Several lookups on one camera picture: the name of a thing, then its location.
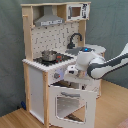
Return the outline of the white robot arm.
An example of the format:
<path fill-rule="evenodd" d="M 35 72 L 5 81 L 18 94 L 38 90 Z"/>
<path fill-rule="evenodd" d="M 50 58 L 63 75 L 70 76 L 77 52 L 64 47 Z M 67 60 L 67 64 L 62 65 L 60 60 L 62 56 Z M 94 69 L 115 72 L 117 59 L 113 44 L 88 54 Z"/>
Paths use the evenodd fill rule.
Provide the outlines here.
<path fill-rule="evenodd" d="M 128 64 L 128 43 L 123 51 L 108 61 L 98 55 L 93 49 L 83 47 L 79 50 L 76 63 L 69 65 L 64 74 L 64 80 L 74 83 L 85 83 L 87 80 L 99 80 L 106 74 Z"/>

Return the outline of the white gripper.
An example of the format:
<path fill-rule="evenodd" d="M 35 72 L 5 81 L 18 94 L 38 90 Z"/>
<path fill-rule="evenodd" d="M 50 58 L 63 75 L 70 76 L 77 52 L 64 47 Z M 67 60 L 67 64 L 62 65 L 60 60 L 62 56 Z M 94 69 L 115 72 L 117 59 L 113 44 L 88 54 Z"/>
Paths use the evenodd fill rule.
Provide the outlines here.
<path fill-rule="evenodd" d="M 87 72 L 78 70 L 75 65 L 69 65 L 64 73 L 64 80 L 69 82 L 80 82 L 87 78 Z"/>

